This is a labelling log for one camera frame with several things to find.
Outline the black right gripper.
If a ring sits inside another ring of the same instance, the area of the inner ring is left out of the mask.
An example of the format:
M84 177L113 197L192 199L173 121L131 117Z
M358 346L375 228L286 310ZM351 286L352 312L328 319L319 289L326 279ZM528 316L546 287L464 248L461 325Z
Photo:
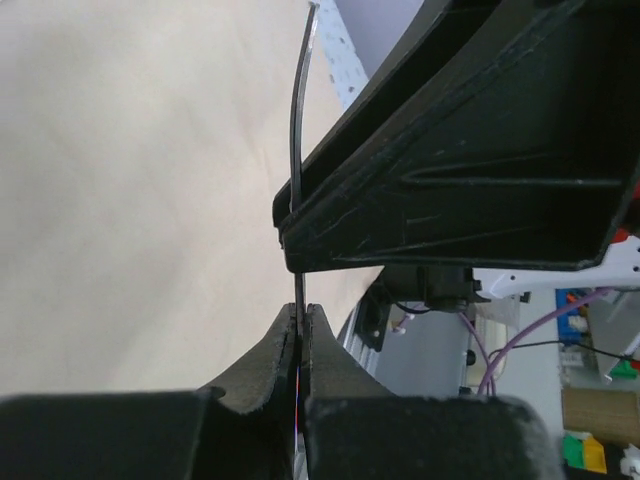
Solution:
M273 221L289 271L390 265L376 300L457 313L463 267L598 265L638 179L637 2L433 1Z

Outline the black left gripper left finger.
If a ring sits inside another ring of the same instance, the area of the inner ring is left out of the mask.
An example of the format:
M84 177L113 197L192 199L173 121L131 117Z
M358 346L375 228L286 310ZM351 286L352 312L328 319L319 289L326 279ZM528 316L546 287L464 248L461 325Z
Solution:
M15 395L1 401L4 479L290 479L294 307L195 390Z

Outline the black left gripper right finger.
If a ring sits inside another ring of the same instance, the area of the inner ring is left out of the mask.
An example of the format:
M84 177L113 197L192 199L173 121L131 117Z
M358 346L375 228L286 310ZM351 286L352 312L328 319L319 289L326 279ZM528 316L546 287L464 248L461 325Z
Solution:
M539 415L510 397L402 397L369 375L311 304L300 418L312 479L561 479Z

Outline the small steel scissors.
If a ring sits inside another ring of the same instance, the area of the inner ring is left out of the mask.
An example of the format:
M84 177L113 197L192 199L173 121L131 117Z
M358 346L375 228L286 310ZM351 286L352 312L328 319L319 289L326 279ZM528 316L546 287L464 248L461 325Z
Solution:
M302 204L302 131L303 113L306 85L313 52L313 42L316 31L318 4L310 1L309 10L304 27L302 43L298 56L294 85L291 99L290 122L289 122L289 157L290 157L290 213L295 213ZM304 333L304 316L306 313L306 287L305 275L296 273L294 275L295 293L295 321L296 321L296 343L295 353L297 356L296 367L296 412L295 412L295 442L294 442L294 463L293 479L304 478L304 467L306 460L303 452L303 437L301 433L300 421L303 408L300 406L302 399L300 393L301 385L301 365L302 346Z

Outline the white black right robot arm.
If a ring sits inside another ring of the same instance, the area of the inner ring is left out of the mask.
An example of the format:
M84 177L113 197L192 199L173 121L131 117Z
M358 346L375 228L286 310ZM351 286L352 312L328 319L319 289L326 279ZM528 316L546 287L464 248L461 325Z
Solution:
M275 196L287 268L581 277L613 253L639 181L635 1L422 6Z

